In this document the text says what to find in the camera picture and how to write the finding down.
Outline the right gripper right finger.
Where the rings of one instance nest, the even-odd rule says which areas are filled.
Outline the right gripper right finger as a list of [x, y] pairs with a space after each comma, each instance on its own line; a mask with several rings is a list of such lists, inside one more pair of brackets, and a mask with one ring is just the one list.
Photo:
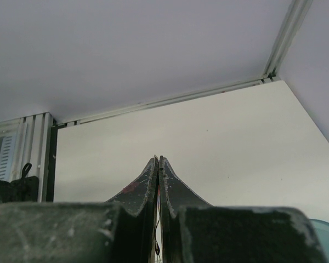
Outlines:
[[310, 220], [291, 207], [217, 207], [160, 157], [164, 262], [326, 262]]

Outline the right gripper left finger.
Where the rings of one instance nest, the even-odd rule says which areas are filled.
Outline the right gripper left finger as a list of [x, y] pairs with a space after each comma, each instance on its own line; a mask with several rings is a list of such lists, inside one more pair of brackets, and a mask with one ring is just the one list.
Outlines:
[[101, 203], [0, 206], [0, 262], [153, 262], [158, 159]]

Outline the left aluminium corner post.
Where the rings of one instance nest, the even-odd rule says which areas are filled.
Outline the left aluminium corner post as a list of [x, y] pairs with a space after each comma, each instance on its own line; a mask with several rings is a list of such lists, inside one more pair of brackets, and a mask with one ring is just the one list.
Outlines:
[[313, 1], [295, 0], [288, 7], [274, 42], [270, 56], [262, 74], [262, 79], [274, 79], [278, 76], [282, 62], [299, 31]]

